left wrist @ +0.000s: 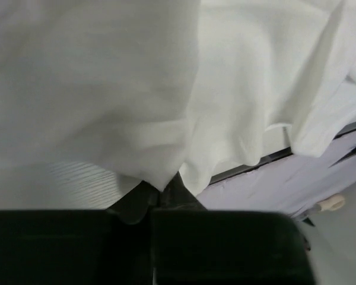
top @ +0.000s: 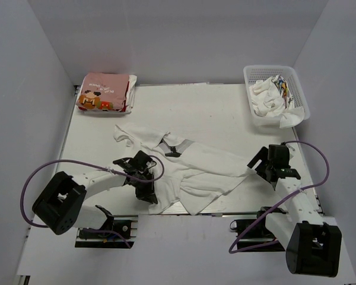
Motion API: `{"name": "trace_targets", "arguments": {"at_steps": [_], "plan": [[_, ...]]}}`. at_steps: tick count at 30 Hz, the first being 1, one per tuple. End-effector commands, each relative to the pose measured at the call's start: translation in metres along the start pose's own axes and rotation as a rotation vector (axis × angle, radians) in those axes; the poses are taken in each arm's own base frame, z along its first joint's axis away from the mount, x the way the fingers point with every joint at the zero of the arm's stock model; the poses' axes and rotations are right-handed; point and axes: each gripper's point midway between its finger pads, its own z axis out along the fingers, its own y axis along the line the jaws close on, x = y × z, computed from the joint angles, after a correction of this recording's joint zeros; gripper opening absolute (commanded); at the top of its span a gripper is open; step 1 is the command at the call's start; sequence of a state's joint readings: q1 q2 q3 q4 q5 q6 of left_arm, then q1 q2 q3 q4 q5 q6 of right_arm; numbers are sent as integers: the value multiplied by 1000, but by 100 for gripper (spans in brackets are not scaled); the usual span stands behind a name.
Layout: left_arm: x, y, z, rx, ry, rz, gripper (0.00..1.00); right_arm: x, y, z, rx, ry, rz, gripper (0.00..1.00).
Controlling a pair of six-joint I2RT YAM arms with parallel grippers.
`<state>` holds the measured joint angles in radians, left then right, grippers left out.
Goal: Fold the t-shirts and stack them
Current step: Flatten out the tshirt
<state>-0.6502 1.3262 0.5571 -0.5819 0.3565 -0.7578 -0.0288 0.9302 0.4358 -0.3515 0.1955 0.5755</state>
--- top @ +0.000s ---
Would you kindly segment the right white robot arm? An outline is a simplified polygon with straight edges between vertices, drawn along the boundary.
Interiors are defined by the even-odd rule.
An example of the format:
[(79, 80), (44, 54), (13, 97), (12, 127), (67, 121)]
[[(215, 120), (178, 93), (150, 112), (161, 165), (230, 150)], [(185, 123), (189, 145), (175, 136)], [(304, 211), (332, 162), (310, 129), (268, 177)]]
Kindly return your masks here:
[(273, 187), (287, 209), (265, 209), (256, 222), (257, 232), (276, 237), (285, 249), (290, 273), (336, 277), (342, 233), (311, 204), (300, 174), (290, 166), (289, 147), (284, 143), (262, 147), (247, 166)]

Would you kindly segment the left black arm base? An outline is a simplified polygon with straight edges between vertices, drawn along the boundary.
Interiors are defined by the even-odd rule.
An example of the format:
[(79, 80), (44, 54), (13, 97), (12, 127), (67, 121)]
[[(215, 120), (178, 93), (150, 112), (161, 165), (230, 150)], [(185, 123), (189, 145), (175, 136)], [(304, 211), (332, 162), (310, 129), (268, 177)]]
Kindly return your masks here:
[(115, 217), (99, 230), (78, 229), (76, 248), (131, 249), (138, 229), (138, 217)]

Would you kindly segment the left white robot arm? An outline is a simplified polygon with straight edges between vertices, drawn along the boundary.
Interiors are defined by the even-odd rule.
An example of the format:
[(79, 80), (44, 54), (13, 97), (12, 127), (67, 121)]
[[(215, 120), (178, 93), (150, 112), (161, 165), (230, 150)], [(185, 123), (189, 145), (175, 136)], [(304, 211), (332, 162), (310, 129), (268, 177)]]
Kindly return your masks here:
[(113, 161), (113, 166), (109, 167), (81, 164), (93, 171), (80, 175), (64, 171), (54, 174), (32, 206), (42, 226), (54, 234), (61, 235), (75, 227), (101, 237), (123, 238), (120, 230), (115, 229), (115, 218), (109, 210), (100, 205), (84, 205), (85, 200), (112, 188), (129, 185), (134, 187), (138, 200), (158, 203), (154, 183), (162, 176), (156, 176), (152, 169), (162, 165), (160, 159), (139, 151), (134, 157)]

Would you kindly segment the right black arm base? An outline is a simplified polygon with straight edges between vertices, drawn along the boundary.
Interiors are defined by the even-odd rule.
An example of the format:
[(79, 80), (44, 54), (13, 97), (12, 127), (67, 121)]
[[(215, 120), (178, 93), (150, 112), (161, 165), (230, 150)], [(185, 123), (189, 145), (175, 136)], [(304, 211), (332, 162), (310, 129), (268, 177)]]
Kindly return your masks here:
[[(239, 237), (255, 219), (237, 219), (230, 223), (230, 231)], [(284, 252), (284, 247), (278, 242), (272, 232), (263, 223), (257, 224), (243, 235), (237, 243), (233, 242), (229, 252), (236, 253), (243, 249), (243, 252)]]

